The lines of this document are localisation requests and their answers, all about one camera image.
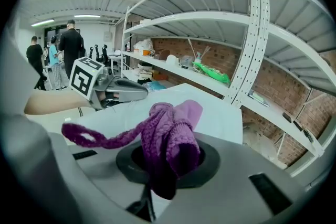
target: brick wall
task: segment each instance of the brick wall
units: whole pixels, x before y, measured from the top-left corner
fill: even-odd
[[[185,39],[152,39],[155,50],[168,49],[170,53],[182,57],[183,55],[193,56],[193,52]],[[237,66],[240,50],[225,47],[223,45],[211,44],[192,40],[195,51],[203,52],[208,45],[210,51],[202,58],[202,63],[212,66],[221,72],[228,74],[232,78]],[[336,53],[323,54],[336,70]],[[202,90],[209,92],[219,98],[219,94],[201,86],[195,82],[188,81],[176,74],[160,70],[168,75],[168,81],[173,84],[189,83]],[[267,61],[263,61],[253,89],[257,92],[269,97],[283,109],[285,109],[293,117],[297,116],[303,103],[306,101],[309,89],[294,79],[280,68],[272,65]],[[311,98],[320,94],[314,91]],[[326,95],[319,101],[311,103],[302,112],[299,122],[313,132],[318,137],[327,125],[332,114],[336,113],[336,98]],[[271,122],[267,121],[257,113],[242,107],[243,122],[254,122],[263,131],[264,135],[270,138],[278,149],[283,131]],[[279,160],[287,165],[291,165],[299,159],[306,149],[302,147],[291,136],[286,135],[283,145],[279,153]]]

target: person in blue shirt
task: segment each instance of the person in blue shirt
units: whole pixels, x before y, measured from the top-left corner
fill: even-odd
[[[58,91],[66,87],[64,86],[62,82],[61,65],[58,61],[58,55],[61,53],[61,51],[57,52],[56,41],[57,41],[56,36],[52,36],[50,39],[49,61],[50,61],[52,73],[54,74],[54,78],[55,78],[56,91]]]

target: green bag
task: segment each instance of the green bag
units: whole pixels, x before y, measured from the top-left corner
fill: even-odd
[[[221,73],[219,70],[217,70],[215,68],[208,67],[208,66],[203,65],[203,64],[198,63],[198,62],[193,62],[193,64],[196,65],[197,67],[199,67],[209,77],[211,77],[215,80],[218,80],[222,83],[230,85],[230,79],[229,79],[229,76],[227,74]]]

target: purple cloth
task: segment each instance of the purple cloth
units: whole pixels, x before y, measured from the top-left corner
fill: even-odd
[[[141,133],[141,145],[151,187],[159,196],[171,199],[176,180],[198,165],[199,146],[193,134],[203,108],[193,100],[173,107],[169,103],[156,103],[149,118],[134,129],[107,139],[99,132],[81,125],[64,123],[62,134],[83,147],[120,148],[132,142]],[[95,140],[82,136],[89,134]]]

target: fluorescent light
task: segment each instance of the fluorescent light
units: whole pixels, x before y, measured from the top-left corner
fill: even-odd
[[[44,20],[43,22],[35,23],[35,24],[31,25],[31,26],[45,25],[45,24],[52,23],[52,22],[54,22],[54,21],[55,21],[54,19]]]
[[[100,18],[100,15],[75,15],[76,18],[80,17],[92,17],[92,18]]]

